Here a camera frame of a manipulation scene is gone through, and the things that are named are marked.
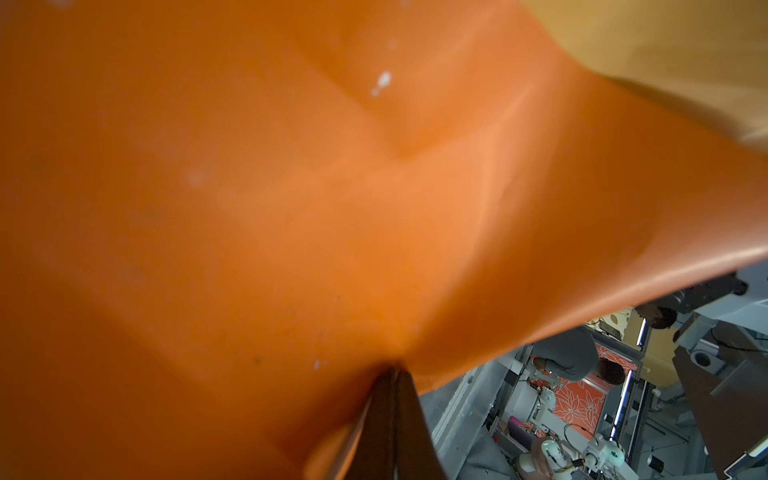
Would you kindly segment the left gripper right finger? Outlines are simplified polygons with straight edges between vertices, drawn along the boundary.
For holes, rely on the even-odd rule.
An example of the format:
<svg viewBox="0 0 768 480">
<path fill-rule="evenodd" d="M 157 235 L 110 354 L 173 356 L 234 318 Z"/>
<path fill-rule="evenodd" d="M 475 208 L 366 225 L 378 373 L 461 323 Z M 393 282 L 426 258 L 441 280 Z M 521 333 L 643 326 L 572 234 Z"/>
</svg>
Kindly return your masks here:
<svg viewBox="0 0 768 480">
<path fill-rule="evenodd" d="M 395 471 L 400 480 L 445 480 L 412 375 L 400 370 L 395 383 Z"/>
</svg>

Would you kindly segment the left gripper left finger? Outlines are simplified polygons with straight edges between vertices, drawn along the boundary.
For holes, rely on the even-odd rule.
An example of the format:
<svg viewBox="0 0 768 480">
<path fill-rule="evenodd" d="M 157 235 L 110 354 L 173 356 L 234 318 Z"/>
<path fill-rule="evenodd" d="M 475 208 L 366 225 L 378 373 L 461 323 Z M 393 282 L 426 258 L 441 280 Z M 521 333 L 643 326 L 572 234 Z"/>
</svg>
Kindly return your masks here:
<svg viewBox="0 0 768 480">
<path fill-rule="evenodd" d="M 375 381 L 345 479 L 392 480 L 395 474 L 396 369 Z"/>
</svg>

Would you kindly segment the orange wrapping paper sheet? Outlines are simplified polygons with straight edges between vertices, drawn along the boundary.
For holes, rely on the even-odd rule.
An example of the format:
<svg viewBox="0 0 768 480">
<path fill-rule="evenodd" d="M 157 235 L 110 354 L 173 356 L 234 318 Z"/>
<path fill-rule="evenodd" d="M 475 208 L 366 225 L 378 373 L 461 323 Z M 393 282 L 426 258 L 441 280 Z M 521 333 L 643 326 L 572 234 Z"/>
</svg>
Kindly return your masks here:
<svg viewBox="0 0 768 480">
<path fill-rule="evenodd" d="M 767 255 L 763 1 L 5 1 L 1 475 L 325 473 Z"/>
</svg>

